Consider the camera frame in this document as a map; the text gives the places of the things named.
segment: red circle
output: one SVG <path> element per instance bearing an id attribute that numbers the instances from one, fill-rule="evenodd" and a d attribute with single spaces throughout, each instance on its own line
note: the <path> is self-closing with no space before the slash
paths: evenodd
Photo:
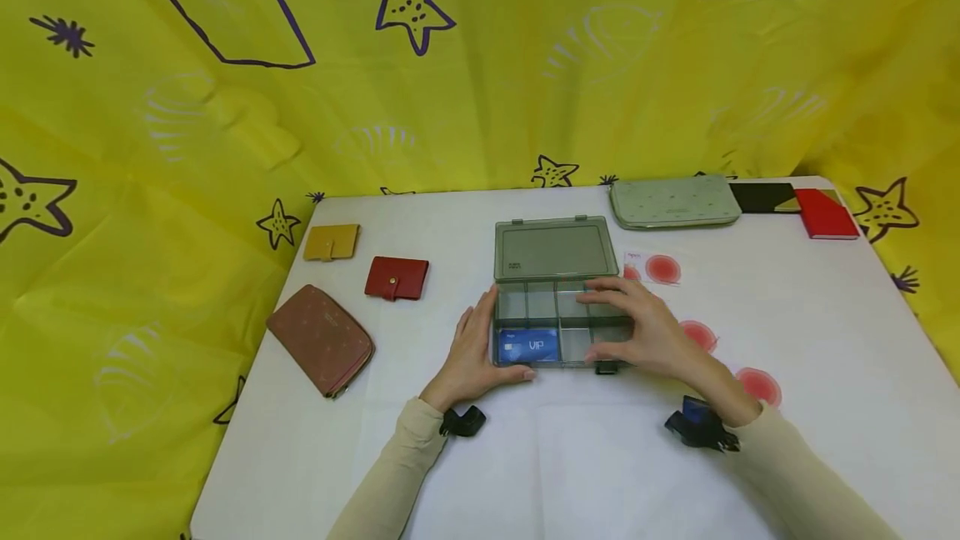
<path id="1" fill-rule="evenodd" d="M 774 377 L 766 371 L 745 367 L 737 371 L 737 380 L 743 384 L 747 394 L 766 401 L 771 407 L 779 407 L 779 403 L 783 400 L 777 380 L 774 380 Z"/>
<path id="2" fill-rule="evenodd" d="M 647 260 L 647 275 L 654 282 L 680 283 L 680 263 L 668 255 L 654 255 Z"/>
<path id="3" fill-rule="evenodd" d="M 681 321 L 680 327 L 683 333 L 687 334 L 687 338 L 699 344 L 700 348 L 708 353 L 712 353 L 713 349 L 718 346 L 718 337 L 713 333 L 713 330 L 710 330 L 709 327 L 701 324 L 699 321 Z"/>
<path id="4" fill-rule="evenodd" d="M 634 282 L 640 281 L 640 272 L 634 266 L 624 266 L 623 276 L 624 276 L 624 279 L 627 279 L 627 280 L 633 280 Z"/>

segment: human hand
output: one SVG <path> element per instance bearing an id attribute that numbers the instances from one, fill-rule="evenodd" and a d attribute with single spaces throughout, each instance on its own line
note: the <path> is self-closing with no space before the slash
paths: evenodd
<path id="1" fill-rule="evenodd" d="M 665 302 L 642 283 L 607 277 L 587 280 L 587 288 L 592 292 L 578 295 L 577 302 L 612 305 L 633 318 L 632 337 L 627 342 L 593 344 L 587 350 L 588 363 L 616 358 L 644 371 L 686 382 L 694 366 L 709 358 L 683 333 Z"/>
<path id="2" fill-rule="evenodd" d="M 638 368 L 686 383 L 712 405 L 720 418 L 734 427 L 757 419 L 760 405 L 746 393 L 726 366 L 683 333 L 670 308 L 642 283 L 618 277 L 587 281 L 577 296 L 585 304 L 605 303 L 633 318 L 633 334 L 626 342 L 599 342 L 587 350 L 588 363 L 616 358 Z"/>
<path id="3" fill-rule="evenodd" d="M 497 286 L 480 297 L 476 307 L 468 307 L 457 323 L 447 361 L 421 392 L 421 400 L 444 413 L 460 401 L 480 398 L 504 383 L 533 380 L 537 374 L 526 365 L 498 367 L 490 362 L 490 321 L 497 304 Z"/>

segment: yellow curtain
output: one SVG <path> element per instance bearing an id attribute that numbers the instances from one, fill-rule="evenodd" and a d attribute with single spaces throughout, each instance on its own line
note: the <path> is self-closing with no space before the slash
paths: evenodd
<path id="1" fill-rule="evenodd" d="M 5 0 L 0 535 L 188 538 L 316 202 L 836 182 L 960 374 L 958 0 Z"/>

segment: black clip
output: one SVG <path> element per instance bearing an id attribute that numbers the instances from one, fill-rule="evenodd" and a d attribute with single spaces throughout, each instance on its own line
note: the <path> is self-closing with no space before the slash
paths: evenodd
<path id="1" fill-rule="evenodd" d="M 674 412 L 663 423 L 670 432 L 674 432 L 683 444 L 694 448 L 708 448 L 714 451 L 740 451 L 740 439 L 727 432 L 723 422 L 709 405 L 693 396 L 683 397 L 683 412 Z"/>
<path id="2" fill-rule="evenodd" d="M 598 376 L 612 376 L 620 369 L 620 363 L 615 361 L 598 361 L 593 365 L 593 373 Z"/>
<path id="3" fill-rule="evenodd" d="M 441 435 L 458 435 L 462 438 L 474 437 L 480 432 L 480 428 L 487 422 L 487 415 L 475 405 L 470 405 L 467 412 L 458 415 L 452 408 L 447 409 L 443 414 L 443 423 L 440 426 Z"/>

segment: cream sleeve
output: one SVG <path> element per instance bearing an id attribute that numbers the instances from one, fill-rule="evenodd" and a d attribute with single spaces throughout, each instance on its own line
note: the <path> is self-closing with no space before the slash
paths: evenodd
<path id="1" fill-rule="evenodd" d="M 418 398 L 403 407 L 397 430 L 340 512 L 327 540 L 397 540 L 426 472 L 447 443 L 443 415 Z"/>
<path id="2" fill-rule="evenodd" d="M 823 463 L 800 432 L 764 403 L 756 421 L 732 432 L 740 452 L 728 452 L 735 475 L 745 479 L 801 540 L 887 540 L 898 535 Z"/>

